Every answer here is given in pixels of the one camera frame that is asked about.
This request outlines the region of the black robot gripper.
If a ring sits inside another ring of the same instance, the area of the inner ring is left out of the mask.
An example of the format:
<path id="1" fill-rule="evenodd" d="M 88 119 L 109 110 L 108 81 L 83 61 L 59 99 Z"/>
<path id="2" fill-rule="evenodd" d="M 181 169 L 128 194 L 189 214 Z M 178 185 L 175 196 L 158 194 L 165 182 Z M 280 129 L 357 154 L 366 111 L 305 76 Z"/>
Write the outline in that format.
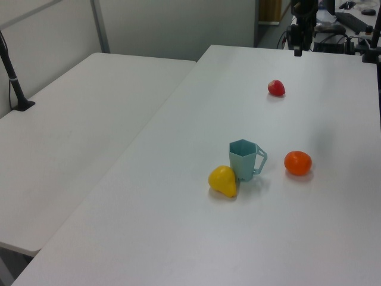
<path id="1" fill-rule="evenodd" d="M 296 24 L 287 27 L 286 38 L 288 49 L 292 50 L 296 57 L 302 56 L 302 50 L 310 49 L 316 13 L 317 0 L 291 0 L 291 14 L 296 17 Z"/>

